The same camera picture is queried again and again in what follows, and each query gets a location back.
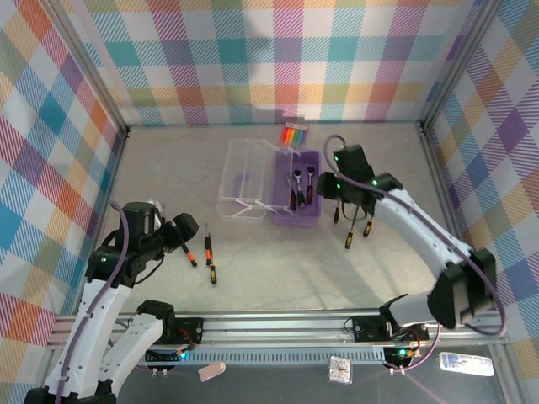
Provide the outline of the green handled ratchet wrench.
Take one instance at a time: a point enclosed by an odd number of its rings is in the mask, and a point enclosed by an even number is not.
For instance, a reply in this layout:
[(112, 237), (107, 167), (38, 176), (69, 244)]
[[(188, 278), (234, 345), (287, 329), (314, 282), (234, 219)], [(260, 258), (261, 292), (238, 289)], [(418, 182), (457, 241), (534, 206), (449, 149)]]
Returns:
[(306, 197), (302, 189), (302, 172), (300, 169), (295, 169), (293, 172), (294, 179), (296, 180), (296, 197), (297, 204), (300, 208), (306, 207)]

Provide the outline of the purple tool box clear lid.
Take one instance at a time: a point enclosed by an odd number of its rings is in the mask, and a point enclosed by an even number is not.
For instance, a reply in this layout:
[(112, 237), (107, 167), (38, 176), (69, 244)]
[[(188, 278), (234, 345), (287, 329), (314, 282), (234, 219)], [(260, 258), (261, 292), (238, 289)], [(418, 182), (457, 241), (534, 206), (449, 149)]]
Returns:
[[(295, 193), (293, 172), (302, 172), (302, 189), (307, 197), (307, 168), (315, 167), (313, 199), (305, 208), (290, 208), (290, 177)], [(321, 214), (320, 198), (314, 193), (321, 173), (321, 156), (315, 150), (278, 147), (267, 140), (233, 139), (228, 144), (217, 212), (227, 220), (261, 222), (270, 218), (277, 226), (314, 227)]]

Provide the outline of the rainbow marker pack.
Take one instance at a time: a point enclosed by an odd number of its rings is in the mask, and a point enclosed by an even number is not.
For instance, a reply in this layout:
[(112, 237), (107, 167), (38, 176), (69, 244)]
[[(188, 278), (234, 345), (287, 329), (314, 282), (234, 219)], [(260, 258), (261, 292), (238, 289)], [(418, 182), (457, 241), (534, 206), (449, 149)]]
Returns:
[(297, 149), (307, 138), (309, 126), (294, 122), (285, 122), (280, 135), (279, 145), (285, 148)]

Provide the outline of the black electronics board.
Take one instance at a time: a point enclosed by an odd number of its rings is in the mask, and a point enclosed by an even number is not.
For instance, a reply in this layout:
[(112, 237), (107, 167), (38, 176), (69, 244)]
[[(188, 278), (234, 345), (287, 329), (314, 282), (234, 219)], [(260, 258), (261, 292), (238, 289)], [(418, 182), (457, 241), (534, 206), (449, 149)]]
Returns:
[(195, 350), (194, 344), (181, 345), (178, 350), (147, 350), (143, 356), (144, 365), (152, 372), (152, 376), (162, 375), (167, 377), (178, 364), (182, 364), (189, 359)]
[(422, 353), (419, 345), (411, 347), (387, 347), (383, 349), (385, 364), (383, 365), (390, 375), (400, 373), (414, 366), (416, 359), (421, 359)]

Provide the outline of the pink eraser block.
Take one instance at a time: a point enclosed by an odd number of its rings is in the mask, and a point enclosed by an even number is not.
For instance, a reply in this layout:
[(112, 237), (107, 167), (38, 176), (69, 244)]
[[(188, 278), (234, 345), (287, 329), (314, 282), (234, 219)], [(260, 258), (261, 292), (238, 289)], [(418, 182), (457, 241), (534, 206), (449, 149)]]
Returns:
[(212, 364), (208, 364), (207, 366), (201, 368), (198, 370), (198, 375), (200, 377), (201, 382), (207, 382), (208, 380), (211, 380), (218, 375), (221, 375), (224, 373), (227, 369), (227, 366), (222, 361), (216, 361)]

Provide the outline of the small white clock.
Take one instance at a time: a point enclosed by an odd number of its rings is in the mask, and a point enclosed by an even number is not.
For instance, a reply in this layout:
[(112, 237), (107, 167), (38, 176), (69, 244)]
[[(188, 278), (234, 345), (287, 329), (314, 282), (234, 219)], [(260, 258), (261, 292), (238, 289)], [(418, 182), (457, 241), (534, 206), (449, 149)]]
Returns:
[(328, 380), (333, 383), (349, 385), (353, 381), (352, 362), (347, 358), (331, 356), (328, 363)]

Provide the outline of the white blue labelled packet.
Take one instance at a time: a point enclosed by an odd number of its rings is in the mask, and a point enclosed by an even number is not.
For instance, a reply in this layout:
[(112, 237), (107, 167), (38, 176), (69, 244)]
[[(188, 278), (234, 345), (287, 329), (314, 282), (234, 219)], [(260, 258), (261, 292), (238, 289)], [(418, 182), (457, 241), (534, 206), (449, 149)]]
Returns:
[(438, 361), (440, 369), (444, 371), (482, 377), (494, 376), (494, 364), (492, 359), (488, 357), (441, 352)]

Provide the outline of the aluminium side rail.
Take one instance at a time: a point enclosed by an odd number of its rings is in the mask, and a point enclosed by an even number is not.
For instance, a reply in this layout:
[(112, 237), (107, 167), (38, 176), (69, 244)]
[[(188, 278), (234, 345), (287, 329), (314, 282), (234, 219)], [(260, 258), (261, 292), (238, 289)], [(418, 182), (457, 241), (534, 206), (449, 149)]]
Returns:
[(489, 289), (482, 277), (488, 274), (491, 261), (482, 262), (482, 252), (472, 251), (451, 233), (457, 228), (456, 219), (444, 190), (440, 164), (435, 160), (433, 141), (421, 127), (417, 130), (445, 221), (443, 226), (435, 222), (426, 226), (434, 238), (433, 249), (440, 270), (427, 298), (428, 306), (438, 316), (453, 317), (456, 323), (469, 322), (480, 309), (490, 305)]
[(75, 266), (72, 283), (70, 284), (70, 294), (66, 296), (64, 306), (62, 307), (62, 313), (64, 315), (77, 313), (78, 303), (83, 293), (84, 275), (88, 266), (88, 259), (104, 238), (103, 234), (108, 215), (109, 202), (113, 199), (116, 178), (120, 169), (125, 145), (130, 134), (131, 126), (128, 125), (124, 132), (120, 132), (117, 135), (107, 165), (105, 166), (104, 176), (100, 183), (101, 189), (99, 190), (96, 199), (96, 207), (98, 208), (97, 215), (95, 219), (90, 221), (91, 230), (93, 232), (90, 235), (89, 241), (83, 242), (82, 244), (82, 251), (79, 254), (79, 260)]

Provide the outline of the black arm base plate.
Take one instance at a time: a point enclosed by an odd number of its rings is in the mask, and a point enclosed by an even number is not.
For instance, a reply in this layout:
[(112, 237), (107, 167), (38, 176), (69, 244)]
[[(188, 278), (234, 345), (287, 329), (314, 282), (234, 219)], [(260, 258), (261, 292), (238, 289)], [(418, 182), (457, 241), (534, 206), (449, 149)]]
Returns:
[(414, 324), (409, 327), (398, 328), (381, 316), (352, 316), (349, 330), (357, 343), (426, 342), (430, 340), (425, 324)]
[(199, 344), (203, 338), (204, 319), (201, 317), (175, 317), (166, 327), (161, 344)]

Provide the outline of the aluminium mounting rail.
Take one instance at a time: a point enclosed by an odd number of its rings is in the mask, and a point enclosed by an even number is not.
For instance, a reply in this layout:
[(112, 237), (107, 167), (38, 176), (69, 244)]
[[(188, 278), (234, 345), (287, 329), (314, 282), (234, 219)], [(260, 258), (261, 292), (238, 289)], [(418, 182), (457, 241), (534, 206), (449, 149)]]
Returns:
[[(376, 310), (336, 311), (255, 311), (255, 312), (182, 312), (176, 317), (201, 317), (204, 331), (197, 348), (329, 348), (329, 347), (429, 347), (435, 340), (437, 326), (425, 324), (430, 335), (426, 342), (366, 342), (354, 340), (351, 326), (352, 316), (376, 316)], [(138, 322), (130, 313), (121, 313), (112, 331), (105, 332), (105, 342), (116, 342), (125, 333), (124, 326), (134, 327)], [(63, 348), (75, 322), (75, 316), (60, 316), (46, 345), (47, 348)], [(465, 326), (455, 330), (442, 328), (438, 346), (487, 345), (506, 343), (507, 336), (493, 337), (474, 332)], [(157, 343), (158, 348), (172, 349), (178, 344)]]

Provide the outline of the aluminium frame post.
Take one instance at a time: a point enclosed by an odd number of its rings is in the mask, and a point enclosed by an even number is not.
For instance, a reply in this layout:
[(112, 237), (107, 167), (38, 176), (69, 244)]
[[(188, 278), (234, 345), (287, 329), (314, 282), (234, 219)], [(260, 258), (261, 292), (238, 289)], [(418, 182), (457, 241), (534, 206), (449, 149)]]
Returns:
[(67, 44), (67, 48), (72, 53), (73, 59), (81, 69), (83, 76), (88, 80), (91, 89), (94, 90), (97, 99), (104, 108), (104, 111), (115, 123), (119, 131), (120, 138), (122, 140), (127, 139), (130, 134), (130, 126), (121, 116), (112, 95), (105, 86), (102, 77), (99, 75), (97, 67), (87, 52), (86, 46), (80, 40), (77, 31), (73, 27), (72, 21), (69, 19), (68, 14), (61, 5), (60, 0), (39, 0), (39, 3), (50, 17), (51, 22), (58, 29), (59, 35)]
[(480, 0), (472, 6), (461, 33), (447, 54), (445, 70), (436, 79), (425, 101), (419, 120), (424, 132), (429, 131), (437, 120), (503, 1)]

